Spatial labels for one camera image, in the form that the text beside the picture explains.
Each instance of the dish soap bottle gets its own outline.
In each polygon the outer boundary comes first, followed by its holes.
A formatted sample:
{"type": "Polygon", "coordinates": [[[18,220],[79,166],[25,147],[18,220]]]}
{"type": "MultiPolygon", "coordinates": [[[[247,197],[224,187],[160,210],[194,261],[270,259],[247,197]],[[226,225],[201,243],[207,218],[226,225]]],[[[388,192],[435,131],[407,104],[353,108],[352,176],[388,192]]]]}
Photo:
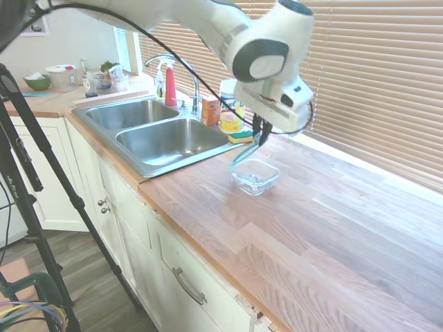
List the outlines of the dish soap bottle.
{"type": "Polygon", "coordinates": [[[163,73],[161,72],[161,65],[164,63],[163,60],[160,61],[159,66],[157,67],[157,76],[155,78],[155,86],[157,89],[157,99],[165,100],[166,89],[165,89],[165,78],[163,73]]]}
{"type": "Polygon", "coordinates": [[[86,98],[97,97],[97,88],[96,83],[94,82],[94,75],[92,75],[89,70],[88,60],[85,56],[80,58],[80,64],[82,65],[83,70],[83,87],[84,87],[84,95],[86,98]]]}

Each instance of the sink basin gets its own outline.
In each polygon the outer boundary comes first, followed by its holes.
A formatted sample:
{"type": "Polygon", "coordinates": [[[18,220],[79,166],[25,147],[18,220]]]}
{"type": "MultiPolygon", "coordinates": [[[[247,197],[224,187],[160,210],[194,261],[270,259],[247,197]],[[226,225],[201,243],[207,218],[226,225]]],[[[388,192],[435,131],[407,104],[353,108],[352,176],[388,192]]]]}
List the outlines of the sink basin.
{"type": "Polygon", "coordinates": [[[228,136],[192,119],[124,131],[117,141],[143,163],[167,166],[229,143],[228,136]]]}
{"type": "Polygon", "coordinates": [[[174,116],[179,112],[156,100],[117,102],[94,107],[86,112],[95,123],[105,129],[126,129],[174,116]]]}
{"type": "Polygon", "coordinates": [[[73,113],[133,170],[151,178],[241,145],[229,142],[217,126],[195,120],[191,111],[145,97],[73,113]]]}

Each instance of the tripod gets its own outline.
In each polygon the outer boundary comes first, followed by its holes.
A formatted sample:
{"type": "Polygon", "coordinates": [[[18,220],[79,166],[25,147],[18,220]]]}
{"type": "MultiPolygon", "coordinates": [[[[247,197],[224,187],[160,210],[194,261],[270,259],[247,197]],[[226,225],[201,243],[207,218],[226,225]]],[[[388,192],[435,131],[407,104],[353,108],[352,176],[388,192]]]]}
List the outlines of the tripod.
{"type": "MultiPolygon", "coordinates": [[[[0,86],[5,90],[6,95],[10,98],[11,102],[15,106],[17,113],[20,115],[24,124],[28,128],[29,133],[39,147],[39,150],[45,155],[49,165],[53,169],[59,182],[68,195],[73,207],[82,217],[86,227],[88,227],[93,239],[107,260],[112,272],[117,276],[119,282],[125,289],[134,306],[139,309],[141,307],[140,302],[133,294],[129,284],[126,282],[126,279],[123,277],[120,266],[116,264],[112,256],[109,254],[109,251],[100,238],[100,235],[94,228],[91,219],[84,209],[84,201],[73,189],[73,186],[64,173],[62,166],[53,153],[51,144],[44,135],[44,132],[38,124],[37,119],[21,94],[17,83],[9,70],[3,64],[0,64],[0,86]]],[[[36,192],[42,191],[43,185],[41,184],[37,172],[35,171],[33,164],[31,163],[31,160],[24,148],[23,142],[18,136],[18,133],[15,130],[11,119],[9,118],[3,102],[0,102],[0,125],[1,128],[3,128],[3,130],[0,128],[0,173],[11,190],[15,203],[17,204],[17,208],[23,216],[26,226],[28,227],[28,235],[25,237],[25,240],[28,243],[34,243],[37,246],[46,270],[53,278],[62,296],[62,305],[65,308],[66,316],[69,321],[66,331],[80,331],[79,322],[72,309],[74,303],[60,274],[63,267],[56,262],[46,237],[44,236],[42,227],[33,207],[33,203],[35,203],[37,200],[33,195],[30,195],[26,189],[23,178],[21,177],[17,164],[13,158],[11,147],[14,149],[15,155],[23,167],[33,189],[36,192]]]]}

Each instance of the drawer handle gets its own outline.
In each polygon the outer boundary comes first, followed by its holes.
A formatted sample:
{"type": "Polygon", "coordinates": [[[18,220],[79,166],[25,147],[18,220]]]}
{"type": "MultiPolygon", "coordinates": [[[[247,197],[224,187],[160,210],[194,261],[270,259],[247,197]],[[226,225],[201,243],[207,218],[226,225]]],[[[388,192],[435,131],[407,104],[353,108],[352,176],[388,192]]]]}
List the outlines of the drawer handle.
{"type": "Polygon", "coordinates": [[[175,279],[177,279],[177,281],[179,282],[180,286],[182,287],[182,289],[185,290],[185,292],[191,296],[191,298],[198,304],[200,304],[201,306],[203,305],[203,301],[205,300],[205,295],[203,293],[200,294],[194,294],[189,287],[187,287],[185,285],[185,283],[183,282],[183,280],[180,278],[180,274],[183,272],[183,270],[181,268],[172,268],[172,273],[174,273],[174,277],[175,279]]]}

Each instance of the yellow sponge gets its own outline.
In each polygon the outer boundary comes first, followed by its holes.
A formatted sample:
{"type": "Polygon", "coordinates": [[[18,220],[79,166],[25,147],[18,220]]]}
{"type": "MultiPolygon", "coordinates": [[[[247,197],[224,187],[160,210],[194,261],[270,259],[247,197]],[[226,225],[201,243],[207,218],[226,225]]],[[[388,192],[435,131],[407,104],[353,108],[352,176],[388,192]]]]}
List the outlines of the yellow sponge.
{"type": "Polygon", "coordinates": [[[253,141],[252,130],[242,131],[241,133],[232,133],[228,138],[233,144],[250,143],[253,141]]]}

